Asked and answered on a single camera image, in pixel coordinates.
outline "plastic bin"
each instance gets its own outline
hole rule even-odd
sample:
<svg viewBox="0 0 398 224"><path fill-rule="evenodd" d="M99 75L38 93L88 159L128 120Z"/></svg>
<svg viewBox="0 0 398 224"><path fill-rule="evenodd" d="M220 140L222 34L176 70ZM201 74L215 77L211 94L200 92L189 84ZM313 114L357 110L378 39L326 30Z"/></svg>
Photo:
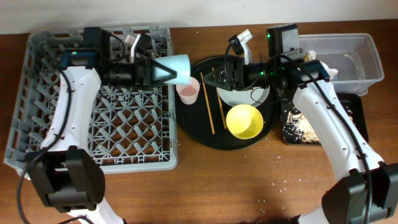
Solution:
<svg viewBox="0 0 398 224"><path fill-rule="evenodd" d="M369 34L300 35L307 53L314 50L317 59L338 70L332 80L338 93L365 95L369 86L384 78L379 53Z"/></svg>
<svg viewBox="0 0 398 224"><path fill-rule="evenodd" d="M161 26L113 27L113 34L146 33L152 38L156 57L173 54L170 30ZM52 122L60 79L51 62L67 47L78 47L83 30L31 34L14 108L4 162L18 173L25 166L27 152L39 150ZM111 39L111 54L121 44ZM105 174L167 170L177 165L177 123L174 88L128 91L104 86L107 99L97 95L91 114L88 149Z"/></svg>

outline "wooden tabletop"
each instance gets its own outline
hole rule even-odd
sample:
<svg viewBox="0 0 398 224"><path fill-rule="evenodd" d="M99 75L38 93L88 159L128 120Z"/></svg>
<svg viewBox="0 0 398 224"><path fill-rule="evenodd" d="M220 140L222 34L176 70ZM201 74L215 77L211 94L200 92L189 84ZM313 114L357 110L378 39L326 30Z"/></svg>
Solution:
<svg viewBox="0 0 398 224"><path fill-rule="evenodd" d="M267 26L270 25L172 29L175 54L188 54L191 63L197 63L223 54L232 35L250 29L253 39L249 46L254 61L259 60L259 53L265 60ZM398 20L301 23L298 28L301 34L372 35L385 77L362 97L369 143L388 164L398 162ZM1 159L27 37L27 34L0 36ZM128 223L264 223L319 207L322 195L335 184L324 150L285 145L280 123L256 145L231 152L205 147L181 128L177 133L180 145L178 166L174 170L106 176L106 198ZM21 222L16 207L18 178L14 169L0 164L2 223ZM68 218L54 208L45 208L29 181L25 181L22 198L32 223L57 223ZM397 222L398 215L380 223Z"/></svg>

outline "black tray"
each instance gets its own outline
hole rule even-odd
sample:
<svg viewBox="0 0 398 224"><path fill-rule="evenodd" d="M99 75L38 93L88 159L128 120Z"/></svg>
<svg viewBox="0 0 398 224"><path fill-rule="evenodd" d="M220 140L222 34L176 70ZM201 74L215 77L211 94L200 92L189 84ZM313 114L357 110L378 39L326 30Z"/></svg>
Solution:
<svg viewBox="0 0 398 224"><path fill-rule="evenodd" d="M240 59L240 57L230 57L229 60ZM223 56L208 58L192 67L191 76L201 83L200 72L203 76L223 63ZM192 105L185 105L181 102L177 91L175 91L175 110L177 121L181 127L196 141L205 146L219 150L235 150L252 146L265 137L275 126L280 115L279 96L275 88L271 88L267 99L263 104L257 106L265 121L264 127L260 134L252 139L242 140L234 137L228 129L224 129L223 120L221 119L221 111L218 104L216 88L206 85L206 91L209 99L211 116L213 117L213 125L215 134L211 133L210 120L206 107L205 94L202 84L198 99ZM228 114L231 109L229 105L222 101L224 115Z"/></svg>
<svg viewBox="0 0 398 224"><path fill-rule="evenodd" d="M365 141L369 143L368 130L366 129L365 116L363 113L361 98L358 95L352 93L337 93L337 98L339 99L344 110L347 112L348 116L351 116L353 118L354 125L358 129L359 133L361 133ZM293 124L286 123L289 112L291 112L292 114L301 113L297 108L294 107L293 103L289 104L288 99L282 96L282 99L280 100L280 107L282 111L282 116L280 117L283 127L282 135L286 144L320 146L320 144L302 143L301 139L294 133L294 131L292 131Z"/></svg>

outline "dish rack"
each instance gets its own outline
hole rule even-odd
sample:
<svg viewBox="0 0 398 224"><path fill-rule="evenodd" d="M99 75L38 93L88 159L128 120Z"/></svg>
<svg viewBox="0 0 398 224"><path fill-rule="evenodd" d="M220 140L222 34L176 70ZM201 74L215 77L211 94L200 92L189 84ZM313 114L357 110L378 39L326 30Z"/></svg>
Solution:
<svg viewBox="0 0 398 224"><path fill-rule="evenodd" d="M161 26L105 28L122 40L145 33L155 57L173 55L170 30ZM51 125L60 79L51 64L66 48L81 44L81 30L31 34L27 42L4 162L19 174L27 152L39 150ZM111 38L111 56L121 53ZM105 174L168 170L177 165L177 124L172 85L129 91L103 86L93 105L90 156Z"/></svg>

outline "yellow cup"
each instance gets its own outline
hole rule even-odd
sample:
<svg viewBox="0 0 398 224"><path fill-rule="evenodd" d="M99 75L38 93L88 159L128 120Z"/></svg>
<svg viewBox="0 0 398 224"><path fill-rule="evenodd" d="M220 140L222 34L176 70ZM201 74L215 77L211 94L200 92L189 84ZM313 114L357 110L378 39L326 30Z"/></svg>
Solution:
<svg viewBox="0 0 398 224"><path fill-rule="evenodd" d="M237 105L226 115L226 125L231 134L238 139L251 139L261 132L264 120L255 107Z"/></svg>

